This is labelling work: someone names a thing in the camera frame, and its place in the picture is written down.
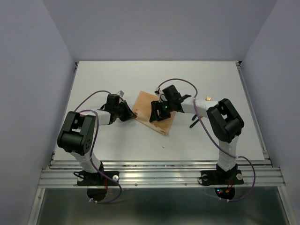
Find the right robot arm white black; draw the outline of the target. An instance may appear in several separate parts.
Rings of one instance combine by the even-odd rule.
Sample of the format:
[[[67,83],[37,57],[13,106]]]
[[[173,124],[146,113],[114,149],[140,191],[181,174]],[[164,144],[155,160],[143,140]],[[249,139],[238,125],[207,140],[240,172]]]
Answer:
[[[191,95],[181,95],[174,85],[163,90],[157,88],[155,94],[159,100],[151,102],[149,122],[166,120],[171,112],[194,114],[201,119],[207,118],[210,122],[219,149],[216,179],[226,183],[233,177],[232,169],[236,167],[236,149],[239,135],[244,127],[244,121],[227,98],[220,101],[198,99]]]

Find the peach cloth napkin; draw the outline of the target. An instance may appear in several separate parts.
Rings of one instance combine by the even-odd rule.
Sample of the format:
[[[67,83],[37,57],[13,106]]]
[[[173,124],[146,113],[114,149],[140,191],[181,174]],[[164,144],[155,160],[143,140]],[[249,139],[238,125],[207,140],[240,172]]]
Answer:
[[[151,102],[156,100],[158,100],[158,96],[152,95],[145,91],[140,91],[132,108],[132,111],[136,115],[137,121],[157,131],[158,133],[168,135],[176,112],[171,112],[171,117],[166,120],[150,123],[149,120],[151,115]]]

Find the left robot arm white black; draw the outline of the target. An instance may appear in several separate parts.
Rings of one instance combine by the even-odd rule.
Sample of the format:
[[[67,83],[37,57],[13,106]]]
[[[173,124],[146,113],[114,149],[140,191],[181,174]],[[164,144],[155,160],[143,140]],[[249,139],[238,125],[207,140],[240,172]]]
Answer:
[[[125,122],[136,118],[123,99],[123,91],[105,93],[108,94],[106,103],[99,109],[78,111],[83,105],[80,103],[69,111],[57,138],[58,147],[70,153],[82,167],[83,175],[77,177],[83,180],[88,176],[95,185],[104,181],[103,163],[93,153],[100,126],[111,125],[117,119]]]

